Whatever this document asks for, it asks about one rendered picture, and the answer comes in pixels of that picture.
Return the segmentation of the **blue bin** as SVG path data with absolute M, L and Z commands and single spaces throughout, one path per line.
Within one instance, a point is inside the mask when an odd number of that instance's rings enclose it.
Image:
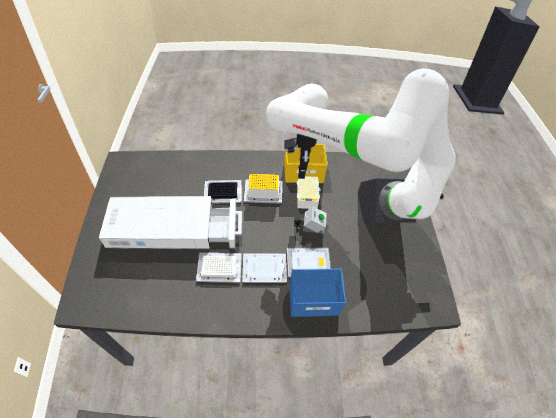
M 345 303 L 342 269 L 292 269 L 291 317 L 339 316 Z

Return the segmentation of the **yellow waste bin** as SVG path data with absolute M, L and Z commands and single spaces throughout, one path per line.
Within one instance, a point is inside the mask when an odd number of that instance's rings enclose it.
M 324 178 L 327 169 L 327 160 L 325 164 L 321 157 L 322 151 L 324 152 L 325 160 L 326 160 L 324 144 L 316 144 L 313 148 L 311 148 L 311 153 L 309 156 L 310 161 L 308 163 L 308 167 L 305 174 L 305 177 L 318 177 L 319 183 L 324 183 Z M 298 165 L 300 164 L 288 164 L 287 162 L 300 163 L 300 148 L 298 148 L 298 151 L 292 153 L 287 153 L 285 150 L 285 159 L 284 159 L 285 183 L 297 183 L 298 173 L 299 173 Z

